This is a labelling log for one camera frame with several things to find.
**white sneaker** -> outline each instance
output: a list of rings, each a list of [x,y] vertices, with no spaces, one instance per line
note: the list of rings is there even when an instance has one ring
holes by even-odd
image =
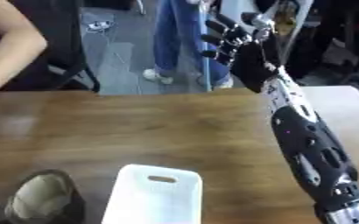
[[[160,75],[155,69],[145,69],[143,76],[148,81],[160,81],[165,85],[171,85],[174,82],[172,77],[165,77]]]
[[[229,79],[227,79],[226,81],[224,81],[223,83],[214,86],[214,90],[215,89],[222,89],[222,88],[232,88],[234,86],[234,80],[231,77],[231,75],[229,76]]]

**blue jeans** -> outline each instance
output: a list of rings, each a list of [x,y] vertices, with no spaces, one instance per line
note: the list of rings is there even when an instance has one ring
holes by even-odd
[[[198,5],[187,0],[159,0],[153,52],[155,67],[160,73],[177,67],[181,44],[192,54],[196,68],[203,73],[199,14]],[[209,70],[215,85],[230,78],[229,69],[215,60],[210,60]]]

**person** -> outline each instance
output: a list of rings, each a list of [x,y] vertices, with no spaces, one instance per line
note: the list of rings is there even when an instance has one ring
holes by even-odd
[[[0,88],[27,68],[47,47],[32,23],[7,0],[0,0]]]
[[[178,65],[181,44],[184,44],[193,56],[197,70],[203,73],[198,4],[198,0],[159,0],[153,37],[155,67],[144,71],[143,76],[147,80],[172,84],[173,78],[170,74]],[[233,80],[226,66],[211,60],[209,70],[214,88],[233,86]]]

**person's arm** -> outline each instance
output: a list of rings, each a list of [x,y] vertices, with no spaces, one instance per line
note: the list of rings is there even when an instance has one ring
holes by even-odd
[[[0,0],[0,87],[32,63],[47,43],[7,0]]]

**black and white robotic arm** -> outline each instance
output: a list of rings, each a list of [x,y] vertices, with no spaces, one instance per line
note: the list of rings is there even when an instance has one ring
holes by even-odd
[[[339,140],[314,111],[301,88],[281,65],[275,24],[263,15],[243,14],[256,31],[217,15],[207,26],[222,37],[203,35],[217,51],[202,54],[231,67],[249,89],[262,92],[271,110],[271,126],[285,160],[314,210],[327,224],[359,224],[358,173]]]

